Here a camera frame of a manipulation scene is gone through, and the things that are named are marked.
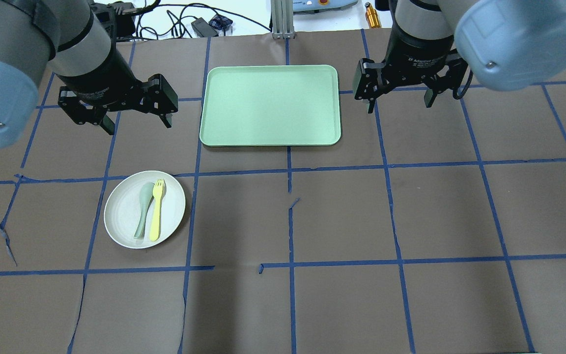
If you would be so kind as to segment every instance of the yellow fork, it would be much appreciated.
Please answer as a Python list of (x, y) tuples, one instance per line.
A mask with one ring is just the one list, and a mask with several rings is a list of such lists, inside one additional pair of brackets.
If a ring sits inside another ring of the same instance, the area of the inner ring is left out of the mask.
[(161, 200), (165, 194), (165, 180), (160, 178), (157, 179), (157, 183), (154, 184), (152, 189), (152, 195), (154, 196), (154, 212), (152, 213), (152, 226), (150, 226), (150, 240), (155, 241), (159, 239), (161, 234)]

